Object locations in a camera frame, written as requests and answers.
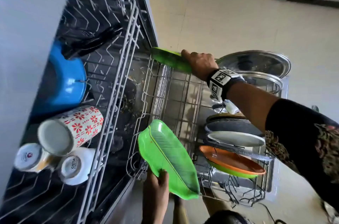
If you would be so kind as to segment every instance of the person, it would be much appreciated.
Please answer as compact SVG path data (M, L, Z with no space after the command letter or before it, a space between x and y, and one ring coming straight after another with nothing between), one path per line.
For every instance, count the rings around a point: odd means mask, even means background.
M192 74L207 82L214 97L233 102L265 134L266 148L302 175L321 199L339 212L338 123L306 106L247 84L230 70L219 69L211 54L183 50L181 55L190 63ZM162 223L168 204L168 174L162 172L157 178L149 171L143 192L142 223ZM214 199L204 198L211 216L206 223L250 223L220 202L213 204L208 200ZM176 199L174 220L188 223L180 204Z

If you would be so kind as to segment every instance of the blue bowl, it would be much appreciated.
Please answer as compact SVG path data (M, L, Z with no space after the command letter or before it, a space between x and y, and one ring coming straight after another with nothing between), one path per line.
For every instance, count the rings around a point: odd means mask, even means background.
M86 90L86 71L79 58L66 60L55 41L31 115L50 114L76 107Z

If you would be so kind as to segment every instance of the leg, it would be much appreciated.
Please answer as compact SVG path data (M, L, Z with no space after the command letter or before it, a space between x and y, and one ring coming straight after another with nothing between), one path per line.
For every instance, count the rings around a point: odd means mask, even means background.
M201 189L201 191L206 193L206 196L211 196L211 197L216 197L218 198L215 194L213 194L212 190L210 188L204 187ZM221 200L216 200L214 198L209 198L209 197L202 197L202 200L205 203L205 206L207 208L207 211L209 212L210 216L212 216L214 213L220 210L232 210L231 206L229 203L221 201Z
M176 195L174 195L173 224L189 224L183 200Z

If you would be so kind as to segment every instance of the white mug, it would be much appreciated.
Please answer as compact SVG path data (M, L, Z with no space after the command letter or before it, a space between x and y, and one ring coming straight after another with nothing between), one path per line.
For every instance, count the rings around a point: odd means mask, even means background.
M54 169L57 159L58 157L48 153L41 145L28 143L19 148L15 156L14 167L19 171L39 173L45 168Z
M58 165L58 174L61 181L67 185L75 186L85 182L91 171L95 149L79 147L64 156Z
M56 156L64 156L100 133L104 118L94 106L80 106L42 122L38 140Z

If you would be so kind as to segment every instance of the floral embroidered sleeve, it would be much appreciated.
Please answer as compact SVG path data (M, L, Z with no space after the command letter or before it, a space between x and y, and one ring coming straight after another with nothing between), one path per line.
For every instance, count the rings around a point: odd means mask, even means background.
M268 150L339 211L339 124L303 105L279 99L269 111L265 129Z

